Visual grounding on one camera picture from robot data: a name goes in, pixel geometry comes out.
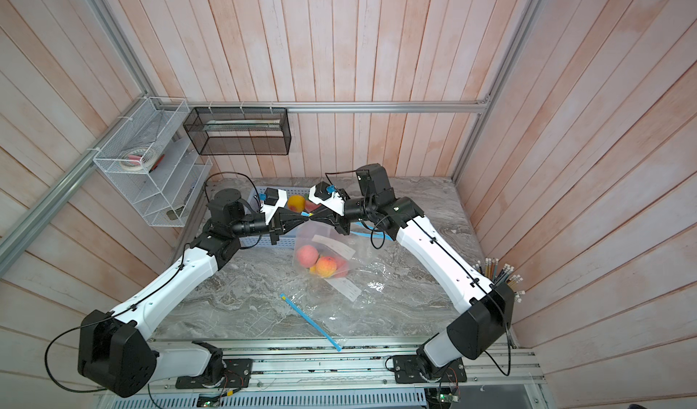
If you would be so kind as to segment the large pink peach front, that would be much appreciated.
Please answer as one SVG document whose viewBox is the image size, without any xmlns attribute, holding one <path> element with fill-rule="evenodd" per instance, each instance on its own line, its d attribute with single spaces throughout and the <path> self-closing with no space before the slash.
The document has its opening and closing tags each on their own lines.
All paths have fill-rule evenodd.
<svg viewBox="0 0 697 409">
<path fill-rule="evenodd" d="M 307 269 L 314 267 L 319 259 L 319 251 L 312 245 L 305 245 L 296 251 L 298 263 Z"/>
</svg>

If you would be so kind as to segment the clear zip-top bag blue zipper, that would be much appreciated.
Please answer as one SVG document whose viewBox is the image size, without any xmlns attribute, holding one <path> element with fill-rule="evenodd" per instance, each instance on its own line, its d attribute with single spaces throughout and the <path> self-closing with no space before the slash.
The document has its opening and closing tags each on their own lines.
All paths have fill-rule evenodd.
<svg viewBox="0 0 697 409">
<path fill-rule="evenodd" d="M 321 278 L 310 274 L 310 269 L 302 267 L 296 258 L 296 251 L 300 247 L 312 245 L 319 251 L 319 257 L 333 256 L 346 259 L 350 265 L 346 278 L 356 276 L 359 271 L 369 270 L 377 262 L 379 253 L 386 251 L 388 246 L 392 245 L 392 240 L 381 232 L 370 232 L 361 223 L 356 223 L 354 227 L 359 229 L 350 231 L 348 236 L 339 234 L 333 227 L 314 222 L 294 230 L 296 238 L 292 251 L 293 269 L 306 276 Z"/>
</svg>

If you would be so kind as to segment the orange peach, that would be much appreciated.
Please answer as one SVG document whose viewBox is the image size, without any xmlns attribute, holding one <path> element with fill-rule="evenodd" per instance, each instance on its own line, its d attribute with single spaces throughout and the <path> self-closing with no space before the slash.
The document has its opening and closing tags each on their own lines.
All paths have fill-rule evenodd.
<svg viewBox="0 0 697 409">
<path fill-rule="evenodd" d="M 339 268 L 339 260 L 333 256 L 321 256 L 315 266 L 314 273 L 321 278 L 332 278 Z"/>
</svg>

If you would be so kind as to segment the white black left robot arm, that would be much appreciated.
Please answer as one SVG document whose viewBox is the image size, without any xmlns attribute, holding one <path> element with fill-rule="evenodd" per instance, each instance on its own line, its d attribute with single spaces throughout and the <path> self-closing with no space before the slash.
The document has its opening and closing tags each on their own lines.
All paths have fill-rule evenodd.
<svg viewBox="0 0 697 409">
<path fill-rule="evenodd" d="M 190 377 L 205 387 L 225 380 L 221 349 L 204 342 L 185 348 L 152 347 L 152 334 L 172 309 L 241 250 L 241 239 L 280 236 L 309 221 L 285 207 L 287 194 L 268 189 L 260 209 L 237 189 L 223 189 L 208 204 L 203 231 L 167 270 L 109 312 L 94 310 L 79 329 L 78 373 L 118 396 L 129 397 L 152 381 Z"/>
</svg>

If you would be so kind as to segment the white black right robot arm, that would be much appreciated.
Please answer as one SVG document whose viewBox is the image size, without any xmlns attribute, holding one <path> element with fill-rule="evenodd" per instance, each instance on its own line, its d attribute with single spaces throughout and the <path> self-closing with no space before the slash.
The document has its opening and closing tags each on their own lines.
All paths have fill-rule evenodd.
<svg viewBox="0 0 697 409">
<path fill-rule="evenodd" d="M 431 380 L 453 362 L 476 360 L 501 337 L 510 338 L 515 292 L 505 281 L 475 269 L 437 232 L 411 198 L 398 198 L 386 169 L 370 164 L 356 171 L 361 195 L 351 198 L 327 181 L 310 199 L 321 206 L 313 220 L 325 220 L 343 234 L 368 221 L 419 260 L 443 287 L 459 316 L 426 341 L 416 354 L 420 374 Z"/>
</svg>

